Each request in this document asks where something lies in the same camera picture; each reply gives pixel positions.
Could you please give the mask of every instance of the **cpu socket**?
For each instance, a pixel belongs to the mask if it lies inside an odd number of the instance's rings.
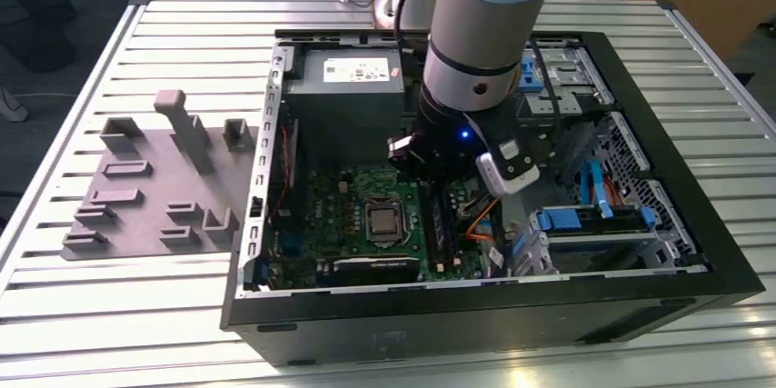
[[[394,197],[372,197],[365,212],[366,239],[382,249],[393,246],[404,235],[401,201]]]

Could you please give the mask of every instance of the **black case frame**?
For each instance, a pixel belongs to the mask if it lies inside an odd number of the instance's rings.
[[[382,41],[393,37],[378,30],[276,33],[321,45],[342,35],[358,36],[361,42],[368,37]],[[586,48],[646,154],[649,178],[662,184],[709,272],[234,299],[237,245],[221,329],[237,332],[272,365],[626,341],[688,313],[730,305],[764,291],[605,35],[538,32],[533,37],[573,37]],[[425,33],[408,33],[413,38],[424,39]]]

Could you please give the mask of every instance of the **power supply label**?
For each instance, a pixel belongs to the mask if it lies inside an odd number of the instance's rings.
[[[329,58],[324,82],[388,82],[388,58]]]

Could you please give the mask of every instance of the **aluminum slotted table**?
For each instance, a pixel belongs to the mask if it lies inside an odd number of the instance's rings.
[[[652,2],[548,1],[537,28],[609,35],[768,287],[734,307],[697,313],[629,343],[274,369],[218,329],[229,254],[64,261],[60,241],[97,170],[104,120],[130,114],[141,128],[164,125],[153,95],[180,88],[205,126],[228,118],[256,124],[273,32],[292,27],[366,28],[372,18],[333,0],[152,0],[126,8],[0,240],[0,382],[613,387],[776,381],[776,128],[681,14]]]

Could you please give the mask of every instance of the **open computer tower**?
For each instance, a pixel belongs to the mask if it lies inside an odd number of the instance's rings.
[[[496,202],[476,174],[388,162],[425,35],[276,37],[221,317],[272,365],[626,341],[762,291],[602,34],[533,35],[514,123],[561,125],[540,180]]]

